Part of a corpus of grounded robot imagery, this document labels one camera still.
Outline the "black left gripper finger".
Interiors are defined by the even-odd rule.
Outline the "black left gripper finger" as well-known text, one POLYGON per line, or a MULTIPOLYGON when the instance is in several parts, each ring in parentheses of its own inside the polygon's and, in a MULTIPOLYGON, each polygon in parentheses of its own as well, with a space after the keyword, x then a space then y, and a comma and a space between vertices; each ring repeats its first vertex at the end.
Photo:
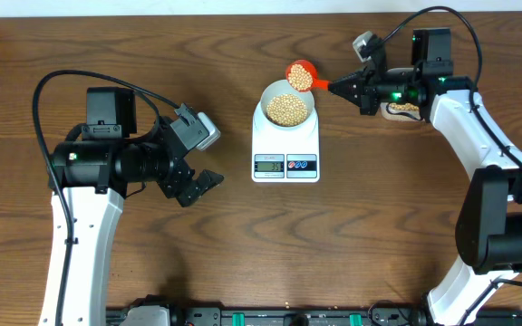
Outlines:
POLYGON ((224 181, 224 176, 204 169, 196 179, 191 179, 183 186, 176 196, 182 207, 192 206, 210 189, 219 186, 224 181))
POLYGON ((190 127, 197 122, 197 114, 185 103, 182 103, 179 108, 175 109, 175 113, 178 116, 178 118, 173 123, 175 127, 179 127, 181 125, 190 127))

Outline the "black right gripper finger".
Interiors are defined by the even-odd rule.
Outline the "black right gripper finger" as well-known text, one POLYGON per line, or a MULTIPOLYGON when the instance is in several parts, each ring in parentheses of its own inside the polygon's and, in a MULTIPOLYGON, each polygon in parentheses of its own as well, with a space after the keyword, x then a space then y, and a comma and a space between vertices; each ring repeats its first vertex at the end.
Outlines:
POLYGON ((351 72, 343 77, 340 77, 337 80, 331 81, 329 83, 328 89, 356 89, 359 88, 363 73, 361 71, 351 72))
POLYGON ((354 88, 329 88, 328 91, 341 97, 357 107, 362 106, 362 96, 359 90, 354 88))

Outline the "red measuring scoop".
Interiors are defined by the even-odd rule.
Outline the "red measuring scoop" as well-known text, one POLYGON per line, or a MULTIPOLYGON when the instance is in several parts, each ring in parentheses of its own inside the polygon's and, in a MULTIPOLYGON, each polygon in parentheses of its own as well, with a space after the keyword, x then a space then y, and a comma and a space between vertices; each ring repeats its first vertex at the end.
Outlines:
POLYGON ((292 64, 296 64, 296 63, 303 65, 306 68, 306 70, 308 70, 313 75, 314 81, 313 81, 313 85, 310 90, 312 90, 312 89, 321 89, 321 90, 325 90, 325 91, 328 90, 328 86, 329 86, 330 82, 326 81, 326 80, 320 80, 317 76, 316 68, 314 67, 314 65, 311 62, 309 62, 307 60, 296 60, 296 61, 292 62, 285 70, 285 78, 286 78, 287 73, 289 72, 290 66, 292 64))

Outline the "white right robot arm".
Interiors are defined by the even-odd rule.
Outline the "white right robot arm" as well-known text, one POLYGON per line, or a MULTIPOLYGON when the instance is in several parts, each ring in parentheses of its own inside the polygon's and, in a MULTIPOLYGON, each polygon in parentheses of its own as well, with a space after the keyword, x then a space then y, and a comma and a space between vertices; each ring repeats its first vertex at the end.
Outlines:
POLYGON ((522 151, 489 116, 472 80, 453 73, 448 28, 416 29, 411 67, 390 69, 384 41, 353 41, 363 67, 331 82, 329 92, 373 115, 392 104, 418 108, 448 141, 470 184, 455 228, 458 256, 410 317, 411 325, 466 325, 502 284, 522 273, 522 151))

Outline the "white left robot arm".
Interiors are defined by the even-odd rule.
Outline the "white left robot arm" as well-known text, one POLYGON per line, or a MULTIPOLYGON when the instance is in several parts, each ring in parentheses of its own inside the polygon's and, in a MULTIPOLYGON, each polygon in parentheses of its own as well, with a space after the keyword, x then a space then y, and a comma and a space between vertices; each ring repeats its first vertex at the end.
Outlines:
POLYGON ((88 89, 86 122, 51 156, 54 230, 42 325, 106 323, 111 248, 130 183, 154 182, 188 207, 224 179, 210 170, 197 174, 185 160, 220 136, 205 113, 182 104, 176 119, 157 115, 135 138, 138 97, 124 88, 88 89))

